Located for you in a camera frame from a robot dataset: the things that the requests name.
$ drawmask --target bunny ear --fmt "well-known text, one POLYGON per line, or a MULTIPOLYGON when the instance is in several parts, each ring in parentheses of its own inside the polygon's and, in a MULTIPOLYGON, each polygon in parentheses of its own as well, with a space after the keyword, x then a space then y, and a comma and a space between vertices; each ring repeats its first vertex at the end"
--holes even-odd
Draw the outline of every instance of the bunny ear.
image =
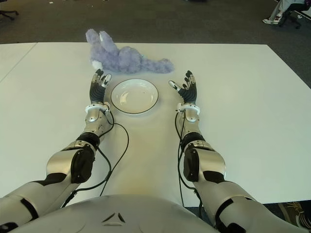
POLYGON ((103 48, 107 50, 109 53, 118 52, 119 49, 113 42, 112 38, 105 31, 99 32, 100 40, 103 48))
POLYGON ((90 44, 96 44, 96 43, 100 43, 101 42, 98 33, 94 29, 89 29, 86 32, 86 40, 90 44))

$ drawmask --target plush toy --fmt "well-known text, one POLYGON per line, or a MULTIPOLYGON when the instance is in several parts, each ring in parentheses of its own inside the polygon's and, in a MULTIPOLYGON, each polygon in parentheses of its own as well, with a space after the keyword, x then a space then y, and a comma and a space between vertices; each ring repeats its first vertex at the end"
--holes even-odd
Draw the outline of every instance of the plush toy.
POLYGON ((99 35, 93 29, 86 32, 86 39, 91 47, 91 63, 95 69, 111 70, 125 74, 134 74, 140 71, 155 73, 170 73, 174 70, 168 59, 152 61, 141 55, 136 49, 123 47, 118 49, 106 32, 99 35))

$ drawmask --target white shoe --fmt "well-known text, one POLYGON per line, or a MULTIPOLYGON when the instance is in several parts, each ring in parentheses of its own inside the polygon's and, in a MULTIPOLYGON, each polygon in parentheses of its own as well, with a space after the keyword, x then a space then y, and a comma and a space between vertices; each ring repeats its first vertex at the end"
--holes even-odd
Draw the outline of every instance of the white shoe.
POLYGON ((266 24, 273 24, 272 20, 269 20, 267 18, 263 19, 262 22, 266 23, 266 24))
POLYGON ((282 14, 277 14, 275 19, 273 20, 273 24, 278 24, 282 19, 282 14))

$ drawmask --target white plate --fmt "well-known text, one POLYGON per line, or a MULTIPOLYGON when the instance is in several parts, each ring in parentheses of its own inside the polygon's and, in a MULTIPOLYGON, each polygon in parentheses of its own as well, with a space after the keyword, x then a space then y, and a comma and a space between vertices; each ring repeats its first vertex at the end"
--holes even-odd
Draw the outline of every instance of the white plate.
POLYGON ((157 102, 157 88, 143 79, 119 83, 111 92, 113 105, 125 113, 138 114, 151 109, 157 102))

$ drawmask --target gray carpet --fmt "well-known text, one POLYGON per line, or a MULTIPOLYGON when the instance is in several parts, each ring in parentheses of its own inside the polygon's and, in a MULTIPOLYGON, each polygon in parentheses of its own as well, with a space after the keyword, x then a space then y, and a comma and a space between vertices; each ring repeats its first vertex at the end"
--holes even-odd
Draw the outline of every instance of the gray carpet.
POLYGON ((273 0, 8 0, 18 10, 0 22, 0 44, 81 42, 89 28, 115 42, 267 44, 311 87, 311 21, 300 30, 262 23, 273 0))

